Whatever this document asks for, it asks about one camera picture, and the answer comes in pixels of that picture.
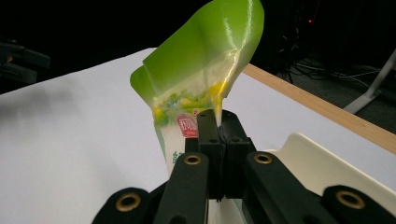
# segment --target green plastic pouch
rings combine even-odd
[[[262,37],[260,0],[214,0],[201,7],[131,74],[131,86],[151,108],[169,174],[197,137],[196,115],[213,109],[248,65]]]

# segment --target plastic bag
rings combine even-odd
[[[151,108],[168,173],[197,137],[196,115],[213,109],[248,65],[262,37],[260,0],[214,0],[196,11],[132,72],[131,86]]]

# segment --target wooden edge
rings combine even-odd
[[[299,104],[304,105],[320,115],[340,124],[353,133],[356,133],[391,153],[396,154],[396,134],[382,129],[367,120],[361,119],[336,105],[332,105],[307,91],[295,87],[289,82],[271,75],[253,64],[248,64],[243,73],[255,78],[264,85],[279,91]]]

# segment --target white paper sheet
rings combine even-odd
[[[0,95],[0,223],[91,223],[114,192],[167,180],[151,110],[129,84],[154,49]],[[242,74],[224,109],[258,150],[301,132],[396,190],[396,157]]]

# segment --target brass insert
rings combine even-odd
[[[123,194],[116,203],[116,207],[120,212],[129,212],[140,204],[141,198],[136,193]]]
[[[199,164],[201,162],[201,157],[195,156],[195,155],[191,155],[191,156],[186,157],[184,159],[184,162],[186,162],[188,165],[196,165],[196,164]]]
[[[336,196],[340,203],[348,207],[354,209],[362,209],[366,206],[364,200],[359,195],[353,192],[340,190],[336,193]]]
[[[254,160],[258,163],[268,164],[272,162],[272,158],[265,154],[257,154],[254,156]]]

